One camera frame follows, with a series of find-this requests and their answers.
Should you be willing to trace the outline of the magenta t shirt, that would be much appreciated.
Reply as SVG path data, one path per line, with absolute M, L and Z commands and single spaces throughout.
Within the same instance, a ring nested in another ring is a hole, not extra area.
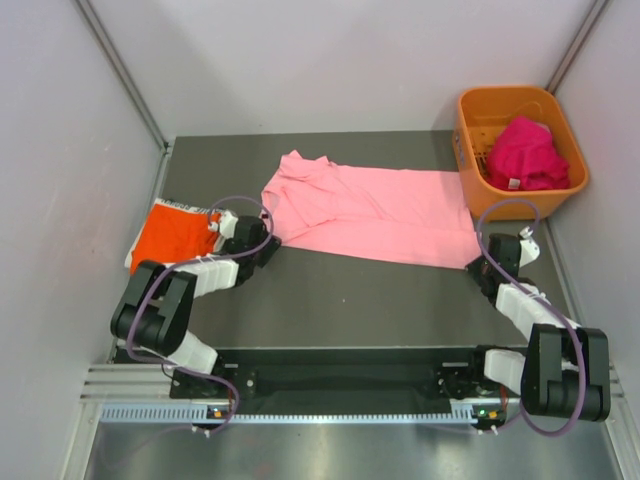
M 496 138 L 486 160 L 487 182 L 501 190 L 568 189 L 569 164 L 557 152 L 550 129 L 524 116 Z

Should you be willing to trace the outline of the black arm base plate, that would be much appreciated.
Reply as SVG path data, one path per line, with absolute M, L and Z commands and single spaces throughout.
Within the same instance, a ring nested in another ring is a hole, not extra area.
M 227 349 L 209 380 L 178 371 L 175 400 L 240 401 L 240 415 L 417 415 L 451 412 L 451 401 L 495 403 L 501 388 L 533 416 L 568 418 L 579 393 L 571 342 L 543 333 L 516 348 L 515 383 L 496 373 L 502 349 Z

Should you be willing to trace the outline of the light pink t shirt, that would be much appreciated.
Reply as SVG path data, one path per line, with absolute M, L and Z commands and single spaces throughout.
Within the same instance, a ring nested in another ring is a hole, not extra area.
M 458 173 L 282 156 L 262 203 L 283 245 L 462 270 L 480 254 Z

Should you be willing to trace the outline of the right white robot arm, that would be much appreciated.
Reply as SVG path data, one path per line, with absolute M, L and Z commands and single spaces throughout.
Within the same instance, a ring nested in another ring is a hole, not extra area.
M 466 266 L 489 303 L 528 341 L 524 354 L 490 347 L 467 370 L 469 388 L 487 396 L 501 385 L 520 396 L 523 416 L 601 422 L 611 409 L 609 344 L 599 329 L 557 312 L 519 270 L 538 258 L 531 236 L 491 234 Z

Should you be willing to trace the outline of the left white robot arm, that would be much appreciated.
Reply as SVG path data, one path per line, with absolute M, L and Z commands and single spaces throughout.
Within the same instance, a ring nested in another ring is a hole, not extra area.
M 188 329 L 196 298 L 236 288 L 264 267 L 281 246 L 267 212 L 237 216 L 223 211 L 213 222 L 221 240 L 214 251 L 176 265 L 145 259 L 136 267 L 110 323 L 111 334 L 177 367 L 193 371 L 192 384 L 205 396 L 226 387 L 217 351 Z

